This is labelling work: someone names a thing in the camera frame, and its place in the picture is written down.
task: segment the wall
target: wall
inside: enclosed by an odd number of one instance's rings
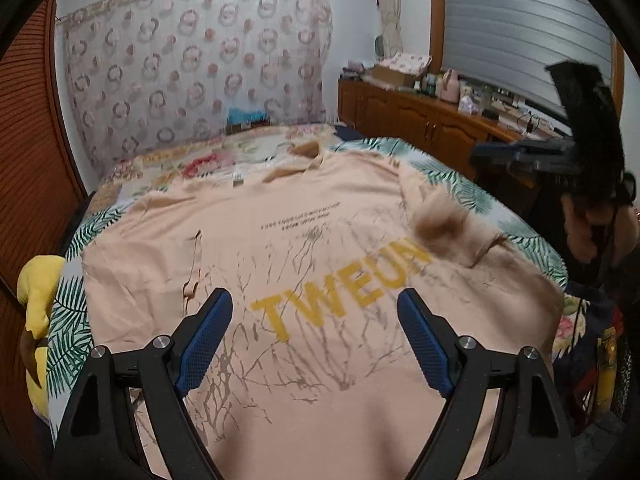
[[[80,7],[99,0],[58,0],[56,15],[66,16]],[[334,12],[334,34],[328,59],[322,70],[324,105],[327,109],[327,120],[337,117],[338,77],[342,67],[349,59],[373,62],[374,40],[380,34],[380,15],[376,9],[376,0],[330,0]],[[91,168],[73,118],[71,104],[68,100],[66,80],[63,77],[65,63],[62,61],[62,37],[56,35],[56,76],[60,93],[60,105],[76,164],[88,192],[95,189],[98,179]]]
[[[411,54],[428,54],[431,0],[402,0],[400,26],[404,51]]]
[[[620,131],[625,149],[626,168],[640,182],[640,77],[625,54],[625,94],[620,115]]]

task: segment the wooden dresser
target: wooden dresser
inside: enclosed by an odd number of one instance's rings
[[[363,81],[339,81],[338,116],[364,136],[404,139],[471,180],[476,170],[469,155],[476,142],[520,138],[497,121],[459,114],[456,105]]]

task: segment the wooden window frame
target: wooden window frame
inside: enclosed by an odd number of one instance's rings
[[[429,72],[440,73],[444,51],[445,0],[431,0],[431,41],[430,54],[433,57]],[[611,94],[618,118],[622,113],[625,92],[625,53],[622,46],[612,36],[611,40]]]

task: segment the t-shirt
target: t-shirt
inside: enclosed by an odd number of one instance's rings
[[[559,288],[492,226],[397,159],[321,153],[243,186],[206,178],[140,199],[83,254],[96,344],[142,348],[216,287],[231,324],[187,410],[228,480],[403,479],[444,400],[398,322],[415,288],[459,335],[549,364]],[[479,466],[490,392],[463,473]],[[168,476],[144,404],[140,435]]]

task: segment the metal screw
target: metal screw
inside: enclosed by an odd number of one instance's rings
[[[533,346],[525,346],[522,351],[524,353],[524,357],[526,357],[527,359],[537,359],[540,356],[538,351],[533,348]]]
[[[100,359],[106,353],[106,351],[107,349],[104,346],[96,346],[91,350],[90,356],[94,359]]]
[[[478,342],[469,335],[463,335],[458,341],[465,350],[473,350],[478,345]]]
[[[171,338],[169,336],[159,335],[154,339],[154,346],[156,348],[167,348],[170,342],[171,342]]]

